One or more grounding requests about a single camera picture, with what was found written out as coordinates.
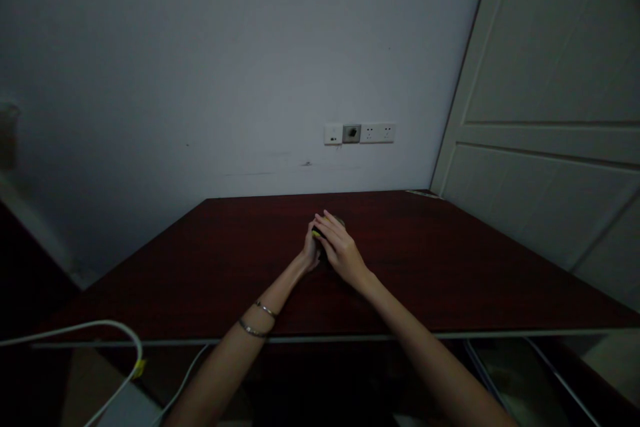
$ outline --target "white cable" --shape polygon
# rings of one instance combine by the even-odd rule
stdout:
[[[98,410],[93,415],[93,417],[89,419],[89,421],[85,424],[85,427],[89,427],[92,423],[96,421],[96,419],[98,419],[98,417],[100,417],[100,415],[104,413],[107,407],[109,407],[109,405],[113,402],[113,400],[116,397],[118,397],[118,394],[131,381],[131,379],[133,378],[133,375],[136,373],[137,367],[140,361],[142,360],[142,343],[140,342],[140,339],[135,334],[135,332],[131,328],[127,327],[125,324],[122,324],[121,322],[116,322],[115,320],[95,320],[94,322],[87,322],[86,324],[78,324],[75,326],[65,327],[58,330],[51,330],[50,332],[42,332],[41,334],[35,334],[32,336],[0,341],[0,347],[7,347],[10,345],[24,344],[25,342],[31,342],[32,340],[38,340],[41,338],[56,336],[60,334],[66,334],[67,332],[74,332],[75,330],[81,330],[84,328],[95,327],[95,326],[116,327],[122,330],[123,332],[125,332],[129,337],[131,337],[131,340],[133,340],[133,343],[135,344],[135,351],[136,351],[137,358],[136,358],[136,363],[133,369],[131,369],[131,373],[129,374],[129,376],[124,380],[124,382],[122,382],[120,387],[118,387],[118,390],[115,391],[114,395],[112,395],[111,398],[100,408],[100,410]]]
[[[167,411],[171,408],[171,406],[173,405],[173,403],[178,399],[180,392],[182,392],[182,389],[184,389],[185,385],[187,384],[187,380],[189,379],[189,374],[191,373],[191,370],[193,369],[195,363],[198,361],[198,359],[200,358],[200,356],[204,353],[204,351],[208,348],[209,346],[206,345],[204,347],[202,347],[200,349],[200,352],[198,352],[198,354],[196,355],[196,357],[193,359],[193,361],[191,362],[191,365],[189,366],[189,369],[187,370],[187,373],[185,374],[184,379],[182,379],[182,384],[180,385],[180,387],[178,388],[178,391],[175,393],[175,395],[173,396],[173,398],[169,401],[169,403],[167,404],[166,407],[164,407],[164,409],[162,409],[162,412],[160,412],[160,415],[158,415],[158,417],[155,418],[155,420],[151,423],[150,427],[153,427],[154,425],[156,425],[156,423],[158,423],[158,421],[160,419],[162,419],[162,417],[167,413]]]

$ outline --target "bracelet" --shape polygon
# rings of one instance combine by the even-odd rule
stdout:
[[[269,308],[265,307],[263,304],[260,303],[260,300],[256,300],[255,301],[255,305],[257,305],[258,307],[260,307],[262,310],[264,310],[265,312],[267,312],[271,317],[273,317],[274,319],[278,316],[278,314],[274,314]]]
[[[262,332],[258,332],[257,330],[252,329],[251,327],[249,327],[247,324],[245,324],[244,320],[239,319],[238,320],[238,324],[240,324],[240,326],[249,334],[252,335],[254,337],[260,337],[260,338],[264,338],[267,335],[263,334]]]

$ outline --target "table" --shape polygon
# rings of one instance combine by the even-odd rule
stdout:
[[[38,330],[110,318],[146,345],[216,343],[303,246],[323,208],[369,268],[441,338],[594,334],[640,315],[453,204],[410,191],[207,199]],[[129,345],[85,330],[41,346]],[[326,265],[302,279],[270,342],[389,340],[369,304]]]

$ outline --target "wrist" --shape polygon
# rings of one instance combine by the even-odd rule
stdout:
[[[364,273],[359,277],[357,283],[353,286],[364,298],[371,301],[371,297],[375,295],[377,286],[381,285],[378,277],[365,267]]]
[[[300,252],[293,258],[293,260],[291,260],[287,269],[295,272],[296,274],[303,274],[310,265],[311,263],[309,262],[309,259],[307,259],[307,256],[305,256],[303,252]]]

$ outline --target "forearm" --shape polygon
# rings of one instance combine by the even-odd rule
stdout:
[[[357,289],[396,335],[418,375],[455,425],[515,425],[475,377],[373,274]]]
[[[304,275],[305,261],[296,257],[285,271],[260,296],[260,302],[278,314],[291,290]],[[252,305],[243,321],[258,332],[269,332],[275,320]],[[248,334],[237,322],[204,361],[176,403],[165,426],[205,426],[220,418],[235,391],[240,387],[265,338]]]

